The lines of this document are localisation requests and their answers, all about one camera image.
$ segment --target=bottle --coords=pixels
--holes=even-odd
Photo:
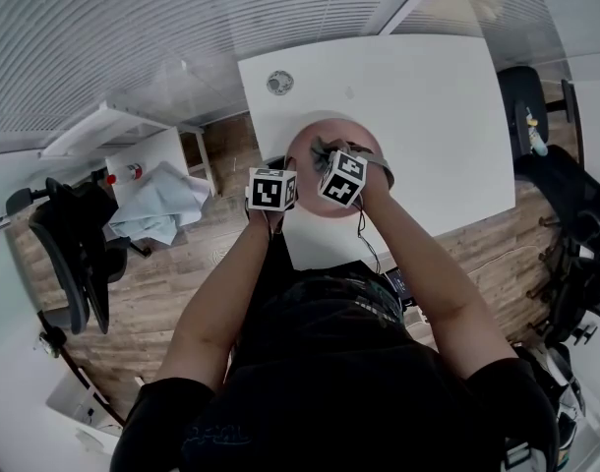
[[[110,173],[107,176],[106,182],[109,185],[123,185],[128,182],[138,180],[143,176],[143,168],[138,162],[128,164],[127,166],[121,166],[114,170],[114,173]]]

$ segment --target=black t-shirt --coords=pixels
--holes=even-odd
[[[250,310],[219,393],[183,379],[141,388],[111,470],[371,458],[497,471],[507,439],[553,466],[556,417],[530,366],[500,360],[462,380],[410,338],[397,307],[372,278],[296,282]]]

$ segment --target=person's right arm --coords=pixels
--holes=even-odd
[[[368,167],[364,209],[390,248],[405,283],[429,319],[438,350],[468,378],[482,367],[516,354],[477,287],[391,196],[382,168]]]

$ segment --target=person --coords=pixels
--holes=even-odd
[[[270,241],[280,214],[253,211],[141,388],[113,472],[246,458],[555,469],[553,408],[475,285],[390,196],[383,168],[369,165],[362,199],[438,353],[408,335],[384,278],[360,262],[294,271],[283,237]]]

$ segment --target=white cloth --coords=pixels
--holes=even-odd
[[[181,176],[164,162],[143,180],[146,183],[116,210],[108,224],[118,236],[132,241],[153,238],[170,245],[179,226],[202,218],[209,182]]]

